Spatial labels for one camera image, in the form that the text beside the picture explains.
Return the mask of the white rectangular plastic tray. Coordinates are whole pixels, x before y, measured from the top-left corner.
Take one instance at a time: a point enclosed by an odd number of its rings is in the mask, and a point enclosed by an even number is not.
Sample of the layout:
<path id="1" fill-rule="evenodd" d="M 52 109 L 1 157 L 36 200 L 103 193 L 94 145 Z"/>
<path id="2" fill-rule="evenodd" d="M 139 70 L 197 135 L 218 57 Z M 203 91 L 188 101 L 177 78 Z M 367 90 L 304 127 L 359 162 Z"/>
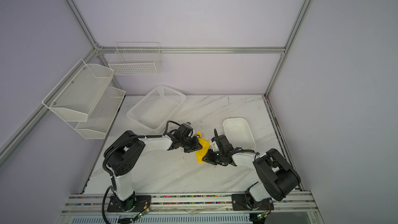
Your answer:
<path id="1" fill-rule="evenodd" d="M 233 147 L 256 149 L 256 142 L 250 126 L 244 118 L 229 118 L 223 122 L 225 136 Z"/>

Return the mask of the white perforated plastic basket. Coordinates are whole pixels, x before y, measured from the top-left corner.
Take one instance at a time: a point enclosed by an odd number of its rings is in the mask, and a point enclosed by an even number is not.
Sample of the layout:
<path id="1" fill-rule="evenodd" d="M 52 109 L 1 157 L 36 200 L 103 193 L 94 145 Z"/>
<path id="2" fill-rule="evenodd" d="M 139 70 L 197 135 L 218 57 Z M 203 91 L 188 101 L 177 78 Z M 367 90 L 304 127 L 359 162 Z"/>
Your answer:
<path id="1" fill-rule="evenodd" d="M 186 95 L 168 86 L 158 85 L 136 103 L 126 116 L 152 132 L 160 131 L 182 107 Z"/>

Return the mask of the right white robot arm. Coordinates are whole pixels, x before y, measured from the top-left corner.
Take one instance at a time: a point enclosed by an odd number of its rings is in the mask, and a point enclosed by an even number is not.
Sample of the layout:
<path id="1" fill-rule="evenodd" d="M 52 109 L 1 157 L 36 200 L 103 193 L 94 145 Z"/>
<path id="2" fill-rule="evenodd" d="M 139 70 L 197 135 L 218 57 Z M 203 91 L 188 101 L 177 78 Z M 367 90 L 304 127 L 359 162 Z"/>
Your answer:
<path id="1" fill-rule="evenodd" d="M 246 167 L 257 173 L 257 181 L 243 194 L 231 195 L 235 211 L 271 212 L 274 201 L 282 201 L 301 183 L 301 178 L 285 157 L 274 148 L 263 155 L 253 149 L 233 147 L 225 135 L 215 136 L 217 149 L 208 149 L 201 161 L 214 166 Z"/>

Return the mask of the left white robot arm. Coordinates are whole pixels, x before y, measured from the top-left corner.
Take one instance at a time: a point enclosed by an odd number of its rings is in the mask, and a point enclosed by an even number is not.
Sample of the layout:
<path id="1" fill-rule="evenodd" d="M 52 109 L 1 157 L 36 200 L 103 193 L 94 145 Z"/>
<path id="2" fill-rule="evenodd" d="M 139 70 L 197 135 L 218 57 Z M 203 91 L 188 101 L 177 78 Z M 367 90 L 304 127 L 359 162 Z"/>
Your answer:
<path id="1" fill-rule="evenodd" d="M 136 212 L 133 218 L 124 218 L 122 224 L 131 224 L 142 218 L 150 211 L 151 196 L 136 196 L 130 181 L 132 169 L 136 165 L 142 152 L 147 150 L 174 150 L 182 147 L 185 153 L 207 152 L 210 143 L 202 133 L 196 133 L 187 123 L 177 123 L 173 120 L 166 122 L 165 130 L 159 135 L 137 135 L 133 131 L 125 131 L 104 152 L 102 168 L 110 175 L 112 185 L 109 186 L 102 200 L 102 218 L 106 224 L 110 221 L 106 217 L 105 203 L 110 191 L 109 210 L 113 212 Z"/>

